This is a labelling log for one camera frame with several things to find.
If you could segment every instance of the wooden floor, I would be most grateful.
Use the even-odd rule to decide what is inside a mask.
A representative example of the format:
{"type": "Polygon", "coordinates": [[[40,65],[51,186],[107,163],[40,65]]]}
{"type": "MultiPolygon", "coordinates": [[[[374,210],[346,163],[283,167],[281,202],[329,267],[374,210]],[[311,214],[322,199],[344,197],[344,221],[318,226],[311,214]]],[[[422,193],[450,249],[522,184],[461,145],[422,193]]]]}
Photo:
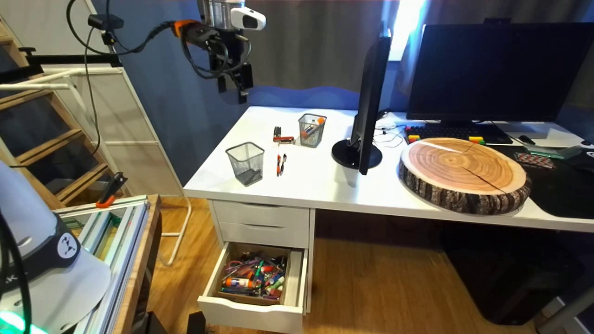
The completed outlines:
{"type": "MultiPolygon", "coordinates": [[[[183,201],[164,201],[164,230],[179,230],[183,201]]],[[[526,334],[482,317],[435,228],[372,215],[320,214],[315,264],[313,334],[526,334]]],[[[185,334],[222,252],[207,202],[194,215],[177,262],[166,260],[175,239],[162,238],[149,310],[168,332],[185,334]]],[[[253,332],[209,325],[214,334],[253,332]]]]}

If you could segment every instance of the electrical wire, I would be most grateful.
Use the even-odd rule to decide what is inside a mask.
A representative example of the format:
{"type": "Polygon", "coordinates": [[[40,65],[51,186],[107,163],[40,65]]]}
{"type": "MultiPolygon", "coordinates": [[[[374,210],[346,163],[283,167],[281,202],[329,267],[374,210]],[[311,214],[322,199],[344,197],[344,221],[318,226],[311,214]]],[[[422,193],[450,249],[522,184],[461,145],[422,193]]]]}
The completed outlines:
{"type": "Polygon", "coordinates": [[[5,282],[8,278],[8,269],[12,265],[12,260],[10,260],[10,249],[6,243],[3,243],[0,239],[0,252],[3,252],[3,264],[0,264],[0,301],[3,301],[3,295],[5,295],[5,282]]]}
{"type": "MultiPolygon", "coordinates": [[[[112,11],[112,0],[107,0],[107,17],[109,17],[109,21],[110,21],[110,17],[112,17],[110,11],[112,11]]],[[[116,30],[114,30],[112,26],[109,26],[109,28],[110,28],[109,34],[112,34],[114,41],[116,41],[122,48],[125,48],[125,52],[129,52],[131,48],[120,41],[116,30]]]]}
{"type": "MultiPolygon", "coordinates": [[[[192,54],[190,54],[190,48],[188,48],[188,41],[187,41],[185,35],[181,37],[181,43],[183,43],[185,58],[188,59],[188,63],[192,65],[192,69],[194,69],[196,74],[200,74],[200,76],[205,78],[205,80],[220,78],[220,76],[224,74],[224,69],[220,69],[220,71],[211,71],[211,69],[207,69],[207,67],[198,65],[198,63],[192,59],[192,54]]],[[[225,63],[227,63],[227,59],[229,59],[229,50],[227,50],[225,45],[224,45],[224,54],[225,54],[225,63]]]]}
{"type": "Polygon", "coordinates": [[[144,43],[140,43],[138,47],[131,48],[131,50],[125,50],[125,52],[103,52],[103,50],[97,50],[94,48],[90,43],[83,41],[83,37],[77,34],[75,30],[75,24],[73,24],[73,6],[75,6],[77,0],[70,0],[68,4],[68,24],[70,24],[70,30],[71,34],[75,35],[75,39],[84,45],[88,50],[96,52],[96,54],[101,54],[101,56],[127,56],[127,54],[140,54],[142,50],[146,50],[146,47],[162,32],[166,30],[172,30],[175,21],[164,21],[162,24],[159,24],[157,28],[153,28],[149,32],[149,35],[146,37],[144,43]]]}
{"type": "MultiPolygon", "coordinates": [[[[90,30],[90,35],[88,35],[88,45],[92,41],[92,35],[94,35],[96,28],[90,30]]],[[[84,52],[84,65],[86,65],[86,80],[88,80],[88,89],[90,89],[90,100],[92,100],[92,110],[94,110],[94,124],[96,124],[96,136],[97,136],[97,145],[92,152],[92,156],[97,154],[97,150],[101,149],[101,130],[99,130],[99,117],[97,117],[97,104],[96,104],[96,93],[94,93],[94,85],[92,85],[92,72],[90,72],[90,48],[86,48],[84,52]]]]}
{"type": "Polygon", "coordinates": [[[0,243],[3,247],[6,245],[6,249],[12,252],[14,256],[14,264],[16,264],[16,275],[18,275],[18,282],[19,282],[19,290],[21,290],[21,299],[23,299],[23,319],[25,319],[25,334],[32,332],[32,295],[31,295],[31,282],[25,275],[25,265],[23,265],[23,258],[21,258],[21,251],[19,245],[16,241],[14,232],[10,230],[3,212],[0,212],[0,243]]]}

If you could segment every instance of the computer monitor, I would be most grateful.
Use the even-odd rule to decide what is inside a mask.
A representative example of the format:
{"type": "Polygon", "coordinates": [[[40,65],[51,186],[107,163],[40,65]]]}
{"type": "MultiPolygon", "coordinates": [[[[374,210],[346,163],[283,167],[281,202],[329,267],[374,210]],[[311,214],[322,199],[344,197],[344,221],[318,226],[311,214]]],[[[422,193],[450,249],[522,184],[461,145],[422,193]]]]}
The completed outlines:
{"type": "Polygon", "coordinates": [[[554,121],[594,24],[428,24],[407,119],[554,121]]]}
{"type": "Polygon", "coordinates": [[[383,162],[383,152],[374,147],[374,130],[380,117],[391,45],[393,35],[383,28],[367,54],[359,111],[354,121],[352,137],[333,147],[333,158],[344,167],[359,169],[361,175],[368,175],[368,169],[383,162]]]}

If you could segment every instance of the window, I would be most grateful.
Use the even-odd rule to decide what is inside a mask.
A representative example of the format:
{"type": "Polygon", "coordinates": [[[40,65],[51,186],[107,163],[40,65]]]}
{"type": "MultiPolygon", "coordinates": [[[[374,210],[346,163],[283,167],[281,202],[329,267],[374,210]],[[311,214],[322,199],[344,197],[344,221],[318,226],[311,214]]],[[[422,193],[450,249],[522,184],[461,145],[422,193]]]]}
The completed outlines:
{"type": "Polygon", "coordinates": [[[430,0],[402,0],[393,26],[391,61],[400,61],[409,43],[409,35],[419,28],[430,0]]]}

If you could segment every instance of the keyboard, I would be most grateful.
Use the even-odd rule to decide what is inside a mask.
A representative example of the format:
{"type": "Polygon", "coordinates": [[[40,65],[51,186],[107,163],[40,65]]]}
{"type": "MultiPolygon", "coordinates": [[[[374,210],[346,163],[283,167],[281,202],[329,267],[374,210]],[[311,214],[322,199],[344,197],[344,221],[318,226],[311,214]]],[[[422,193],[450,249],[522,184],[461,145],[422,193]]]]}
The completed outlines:
{"type": "Polygon", "coordinates": [[[426,139],[426,137],[459,137],[459,139],[476,139],[484,137],[485,143],[513,143],[513,139],[497,124],[441,124],[428,123],[424,126],[407,126],[407,141],[426,139]]]}

